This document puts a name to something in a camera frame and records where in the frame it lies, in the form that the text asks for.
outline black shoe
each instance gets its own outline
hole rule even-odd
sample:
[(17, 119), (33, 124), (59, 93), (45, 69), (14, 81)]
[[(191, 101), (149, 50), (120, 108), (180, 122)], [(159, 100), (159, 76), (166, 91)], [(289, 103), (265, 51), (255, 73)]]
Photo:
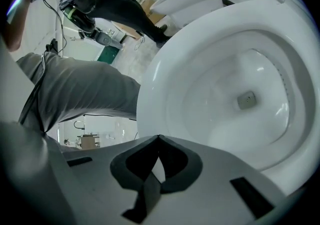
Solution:
[(164, 33), (168, 29), (168, 26), (164, 24), (159, 29), (162, 31), (162, 33)]
[(159, 49), (161, 49), (161, 47), (163, 47), (165, 45), (166, 42), (168, 42), (168, 40), (171, 38), (171, 36), (167, 37), (168, 39), (162, 42), (157, 42), (155, 45), (156, 47), (158, 47)]

